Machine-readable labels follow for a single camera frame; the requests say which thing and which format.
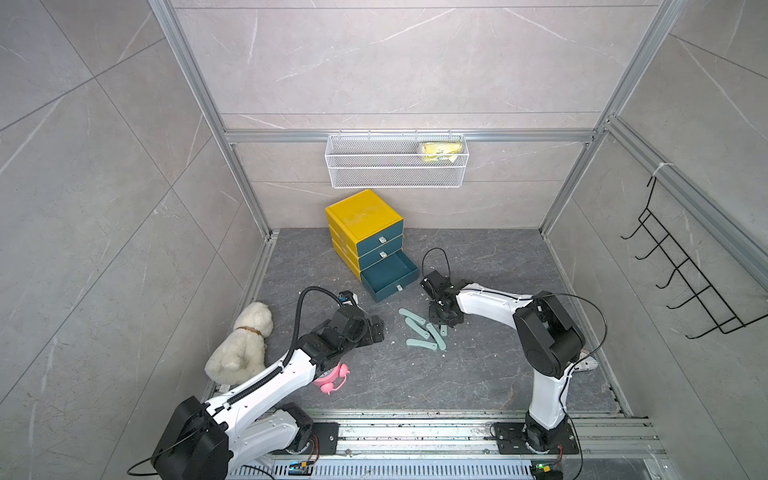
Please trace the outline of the teal bottom drawer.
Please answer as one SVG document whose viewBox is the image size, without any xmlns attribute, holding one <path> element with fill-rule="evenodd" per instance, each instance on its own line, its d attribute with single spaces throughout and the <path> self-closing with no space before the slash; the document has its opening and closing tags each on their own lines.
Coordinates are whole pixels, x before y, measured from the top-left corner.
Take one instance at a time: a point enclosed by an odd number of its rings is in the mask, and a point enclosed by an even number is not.
<svg viewBox="0 0 768 480">
<path fill-rule="evenodd" d="M 361 282 L 375 302 L 379 303 L 402 291 L 419 276 L 415 263 L 398 250 L 361 272 Z"/>
</svg>

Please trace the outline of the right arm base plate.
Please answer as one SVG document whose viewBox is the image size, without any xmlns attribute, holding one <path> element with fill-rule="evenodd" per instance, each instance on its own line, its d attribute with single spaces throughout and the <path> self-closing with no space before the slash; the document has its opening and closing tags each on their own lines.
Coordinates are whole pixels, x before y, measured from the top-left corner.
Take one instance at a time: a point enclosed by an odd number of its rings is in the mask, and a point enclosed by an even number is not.
<svg viewBox="0 0 768 480">
<path fill-rule="evenodd" d="M 491 437 L 500 454 L 578 454 L 580 447 L 576 435 L 567 421 L 547 430 L 535 422 L 495 422 L 490 427 Z"/>
</svg>

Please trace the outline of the teal drawer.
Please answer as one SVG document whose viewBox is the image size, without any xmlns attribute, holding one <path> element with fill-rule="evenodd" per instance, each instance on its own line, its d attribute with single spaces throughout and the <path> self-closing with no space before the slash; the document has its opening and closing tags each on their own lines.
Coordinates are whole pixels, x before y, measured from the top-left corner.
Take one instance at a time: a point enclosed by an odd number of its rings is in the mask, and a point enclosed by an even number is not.
<svg viewBox="0 0 768 480">
<path fill-rule="evenodd" d="M 361 272 L 361 282 L 375 302 L 379 303 L 402 291 L 419 276 L 415 263 L 398 250 Z"/>
<path fill-rule="evenodd" d="M 403 236 L 399 235 L 387 243 L 381 244 L 374 248 L 370 252 L 362 255 L 358 258 L 358 265 L 360 270 L 370 268 L 374 264 L 388 258 L 389 256 L 400 251 L 403 246 Z"/>
<path fill-rule="evenodd" d="M 356 244 L 357 256 L 362 257 L 403 234 L 403 220 L 372 233 Z"/>
</svg>

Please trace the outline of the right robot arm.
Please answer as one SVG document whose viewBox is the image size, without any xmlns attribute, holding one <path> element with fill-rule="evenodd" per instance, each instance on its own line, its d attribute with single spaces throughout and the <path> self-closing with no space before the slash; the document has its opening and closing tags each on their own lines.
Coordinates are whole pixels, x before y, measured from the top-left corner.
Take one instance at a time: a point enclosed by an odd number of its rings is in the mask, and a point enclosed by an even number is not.
<svg viewBox="0 0 768 480">
<path fill-rule="evenodd" d="M 566 408 L 570 380 L 577 372 L 595 370 L 594 352 L 559 299 L 561 293 L 508 293 L 478 283 L 458 282 L 449 273 L 420 267 L 421 287 L 429 297 L 429 324 L 453 328 L 467 315 L 513 328 L 525 359 L 534 370 L 532 400 L 522 434 L 528 449 L 545 454 L 563 448 L 568 437 L 580 444 Z"/>
</svg>

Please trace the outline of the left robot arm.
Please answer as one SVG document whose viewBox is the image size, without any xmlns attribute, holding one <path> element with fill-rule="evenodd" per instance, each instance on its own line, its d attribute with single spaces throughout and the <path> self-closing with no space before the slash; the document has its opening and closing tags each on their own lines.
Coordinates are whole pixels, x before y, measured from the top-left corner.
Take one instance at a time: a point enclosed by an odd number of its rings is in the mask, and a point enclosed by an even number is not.
<svg viewBox="0 0 768 480">
<path fill-rule="evenodd" d="M 380 343 L 384 322 L 368 315 L 350 291 L 321 288 L 337 309 L 306 334 L 302 309 L 312 287 L 299 294 L 287 352 L 252 379 L 205 402 L 191 396 L 173 412 L 146 463 L 161 479 L 224 479 L 276 451 L 302 451 L 312 434 L 312 419 L 286 402 L 293 392 L 339 366 L 348 352 Z"/>
</svg>

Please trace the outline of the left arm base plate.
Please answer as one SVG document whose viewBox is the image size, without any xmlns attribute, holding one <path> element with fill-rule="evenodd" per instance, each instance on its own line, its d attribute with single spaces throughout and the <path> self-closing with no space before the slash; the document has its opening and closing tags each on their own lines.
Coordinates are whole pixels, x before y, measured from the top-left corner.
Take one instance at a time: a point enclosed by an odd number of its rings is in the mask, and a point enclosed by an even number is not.
<svg viewBox="0 0 768 480">
<path fill-rule="evenodd" d="M 307 431 L 300 431 L 286 448 L 271 450 L 270 454 L 281 455 L 335 455 L 339 442 L 340 424 L 337 422 L 314 423 Z"/>
</svg>

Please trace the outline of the teal top drawer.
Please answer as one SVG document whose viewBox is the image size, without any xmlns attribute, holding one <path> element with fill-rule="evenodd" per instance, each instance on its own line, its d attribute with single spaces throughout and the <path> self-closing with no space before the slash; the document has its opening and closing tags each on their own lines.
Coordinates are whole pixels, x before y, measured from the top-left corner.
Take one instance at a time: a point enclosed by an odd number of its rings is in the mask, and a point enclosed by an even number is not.
<svg viewBox="0 0 768 480">
<path fill-rule="evenodd" d="M 357 256 L 362 257 L 403 234 L 403 220 L 372 233 L 356 244 Z"/>
</svg>

